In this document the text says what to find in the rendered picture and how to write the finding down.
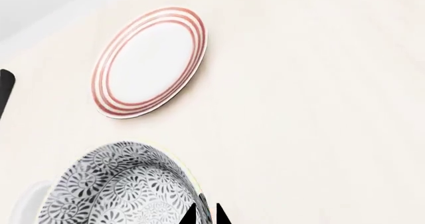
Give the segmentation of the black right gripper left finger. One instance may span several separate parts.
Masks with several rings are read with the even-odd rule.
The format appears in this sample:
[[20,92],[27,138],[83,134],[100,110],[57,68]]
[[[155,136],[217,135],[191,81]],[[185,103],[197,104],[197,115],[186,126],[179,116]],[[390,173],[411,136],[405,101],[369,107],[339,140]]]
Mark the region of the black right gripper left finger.
[[179,224],[197,224],[197,205],[192,203],[186,214],[182,217]]

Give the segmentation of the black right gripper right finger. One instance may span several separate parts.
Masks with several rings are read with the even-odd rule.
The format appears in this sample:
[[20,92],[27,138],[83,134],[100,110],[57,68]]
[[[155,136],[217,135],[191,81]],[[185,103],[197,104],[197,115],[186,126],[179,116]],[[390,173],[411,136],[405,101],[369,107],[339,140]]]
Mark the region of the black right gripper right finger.
[[219,203],[216,204],[216,224],[232,224]]

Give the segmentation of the black and white patterned bowl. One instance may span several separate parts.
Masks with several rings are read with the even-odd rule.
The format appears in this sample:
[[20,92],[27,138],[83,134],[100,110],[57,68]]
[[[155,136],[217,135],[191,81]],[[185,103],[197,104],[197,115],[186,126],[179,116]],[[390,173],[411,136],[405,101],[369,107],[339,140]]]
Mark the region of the black and white patterned bowl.
[[190,171],[164,150],[115,142],[74,162],[51,186],[37,224],[179,224],[196,207],[195,224],[213,224]]

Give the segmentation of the white plate with red rings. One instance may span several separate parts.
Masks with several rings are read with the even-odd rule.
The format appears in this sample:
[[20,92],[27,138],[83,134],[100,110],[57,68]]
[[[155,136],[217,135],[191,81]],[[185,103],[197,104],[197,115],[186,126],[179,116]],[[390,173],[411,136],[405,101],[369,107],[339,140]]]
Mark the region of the white plate with red rings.
[[188,8],[162,7],[121,28],[101,52],[90,91],[99,113],[142,116],[174,98],[203,61],[208,32]]

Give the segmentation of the black rounded object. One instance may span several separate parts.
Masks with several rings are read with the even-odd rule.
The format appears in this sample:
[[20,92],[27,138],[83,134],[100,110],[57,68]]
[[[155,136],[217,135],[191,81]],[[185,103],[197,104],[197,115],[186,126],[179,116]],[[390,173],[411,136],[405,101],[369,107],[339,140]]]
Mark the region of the black rounded object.
[[5,69],[0,70],[0,119],[4,113],[15,82],[16,78],[12,72]]

